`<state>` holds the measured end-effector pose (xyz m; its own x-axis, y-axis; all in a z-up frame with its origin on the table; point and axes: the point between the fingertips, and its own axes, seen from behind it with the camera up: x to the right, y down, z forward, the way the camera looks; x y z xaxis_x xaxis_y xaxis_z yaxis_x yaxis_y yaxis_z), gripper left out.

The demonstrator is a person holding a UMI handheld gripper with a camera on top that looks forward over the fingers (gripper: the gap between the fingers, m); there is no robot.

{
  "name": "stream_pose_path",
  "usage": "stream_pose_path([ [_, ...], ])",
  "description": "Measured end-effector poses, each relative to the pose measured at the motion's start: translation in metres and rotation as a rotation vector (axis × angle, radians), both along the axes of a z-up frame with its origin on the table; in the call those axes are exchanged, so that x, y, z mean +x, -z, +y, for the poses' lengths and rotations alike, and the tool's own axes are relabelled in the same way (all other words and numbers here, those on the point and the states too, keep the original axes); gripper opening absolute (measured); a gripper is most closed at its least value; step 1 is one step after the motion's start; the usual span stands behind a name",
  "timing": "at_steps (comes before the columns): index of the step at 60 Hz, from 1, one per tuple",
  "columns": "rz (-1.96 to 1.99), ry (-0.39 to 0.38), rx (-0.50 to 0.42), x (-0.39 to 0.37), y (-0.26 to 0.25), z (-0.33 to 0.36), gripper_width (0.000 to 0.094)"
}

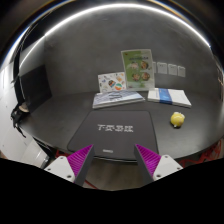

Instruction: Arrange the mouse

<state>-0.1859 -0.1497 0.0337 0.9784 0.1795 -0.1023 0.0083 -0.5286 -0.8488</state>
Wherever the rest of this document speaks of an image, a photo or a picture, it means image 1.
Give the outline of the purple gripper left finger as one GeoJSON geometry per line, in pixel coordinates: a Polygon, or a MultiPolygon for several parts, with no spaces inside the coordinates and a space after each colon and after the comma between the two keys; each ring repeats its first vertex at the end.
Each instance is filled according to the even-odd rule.
{"type": "Polygon", "coordinates": [[[94,145],[91,144],[68,157],[59,156],[45,168],[45,171],[82,186],[94,155],[94,145]]]}

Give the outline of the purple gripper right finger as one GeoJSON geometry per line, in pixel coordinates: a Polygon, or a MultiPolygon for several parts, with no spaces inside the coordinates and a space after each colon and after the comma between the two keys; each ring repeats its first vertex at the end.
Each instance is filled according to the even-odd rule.
{"type": "Polygon", "coordinates": [[[182,169],[182,166],[169,155],[160,156],[139,144],[134,146],[134,155],[145,185],[182,169]]]}

